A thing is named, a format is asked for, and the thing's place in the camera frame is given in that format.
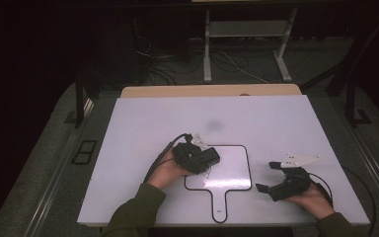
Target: white tag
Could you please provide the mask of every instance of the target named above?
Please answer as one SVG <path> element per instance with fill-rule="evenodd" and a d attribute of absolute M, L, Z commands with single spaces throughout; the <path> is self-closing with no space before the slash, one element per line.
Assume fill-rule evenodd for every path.
<path fill-rule="evenodd" d="M 201 150 L 207 149 L 207 145 L 202 142 L 201 137 L 199 137 L 199 133 L 192 134 L 192 141 L 190 143 L 192 143 L 192 145 L 198 146 L 201 148 Z"/>
<path fill-rule="evenodd" d="M 321 159 L 320 155 L 287 154 L 287 159 L 281 162 L 281 168 L 297 168 Z"/>

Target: hand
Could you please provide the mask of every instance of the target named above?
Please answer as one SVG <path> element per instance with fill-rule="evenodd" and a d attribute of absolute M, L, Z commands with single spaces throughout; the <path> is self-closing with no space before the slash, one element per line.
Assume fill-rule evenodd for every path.
<path fill-rule="evenodd" d="M 289 197 L 286 200 L 299 204 L 318 220 L 335 213 L 334 208 L 328 203 L 321 191 L 313 184 L 311 184 L 309 189 L 303 194 Z"/>
<path fill-rule="evenodd" d="M 162 190 L 179 177 L 190 175 L 190 172 L 179 167 L 175 162 L 172 149 L 159 161 L 160 164 L 147 181 L 148 184 Z"/>

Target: black outline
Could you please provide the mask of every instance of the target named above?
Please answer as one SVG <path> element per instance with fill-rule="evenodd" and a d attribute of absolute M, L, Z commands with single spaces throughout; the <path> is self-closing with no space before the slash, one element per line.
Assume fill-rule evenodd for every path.
<path fill-rule="evenodd" d="M 249 186 L 249 188 L 247 190 L 228 190 L 226 191 L 226 193 L 224 193 L 224 202 L 225 202 L 225 207 L 226 207 L 226 218 L 223 220 L 223 221 L 217 221 L 215 218 L 214 218 L 214 209 L 213 209 L 213 194 L 211 193 L 210 190 L 203 190 L 203 189 L 189 189 L 187 187 L 187 177 L 184 178 L 184 187 L 186 187 L 186 189 L 188 191 L 207 191 L 210 193 L 210 197 L 211 197 L 211 217 L 212 219 L 216 222 L 216 223 L 219 223 L 219 224 L 222 224 L 224 222 L 226 222 L 227 220 L 227 216 L 228 216 L 228 213 L 227 213 L 227 193 L 230 192 L 230 191 L 242 191 L 242 192 L 245 192 L 245 191 L 249 191 L 251 188 L 252 188 L 252 176 L 251 176 L 251 166 L 249 164 L 249 156 L 248 156 L 248 149 L 246 149 L 246 147 L 244 145 L 208 145 L 209 147 L 215 147 L 215 146 L 242 146 L 244 149 L 245 149 L 245 153 L 246 153 L 246 161 L 248 162 L 248 172 L 249 172 L 249 179 L 251 180 L 251 185 Z"/>

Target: green sleeve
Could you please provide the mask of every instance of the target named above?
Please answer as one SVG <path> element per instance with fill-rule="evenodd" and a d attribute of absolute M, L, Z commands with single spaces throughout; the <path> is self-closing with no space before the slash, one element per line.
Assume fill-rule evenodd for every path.
<path fill-rule="evenodd" d="M 156 214 L 165 197 L 161 190 L 141 184 L 136 196 L 115 211 L 101 237 L 147 236 L 148 227 L 155 224 Z"/>
<path fill-rule="evenodd" d="M 355 229 L 340 213 L 319 220 L 317 227 L 322 237 L 368 237 Z"/>

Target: person's arm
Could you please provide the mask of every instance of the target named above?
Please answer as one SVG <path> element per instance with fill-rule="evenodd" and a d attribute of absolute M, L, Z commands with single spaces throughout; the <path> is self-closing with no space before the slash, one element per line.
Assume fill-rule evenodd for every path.
<path fill-rule="evenodd" d="M 121 205 L 113 214 L 101 237 L 143 237 L 148 227 L 155 224 L 156 215 L 166 195 L 161 190 L 190 172 L 182 169 L 173 159 L 171 150 L 159 161 L 161 164 L 150 176 L 147 184 L 141 184 L 136 196 Z"/>
<path fill-rule="evenodd" d="M 299 204 L 312 214 L 323 237 L 368 236 L 356 230 L 342 214 L 335 212 L 315 185 L 311 185 L 302 195 L 289 197 L 286 200 Z"/>

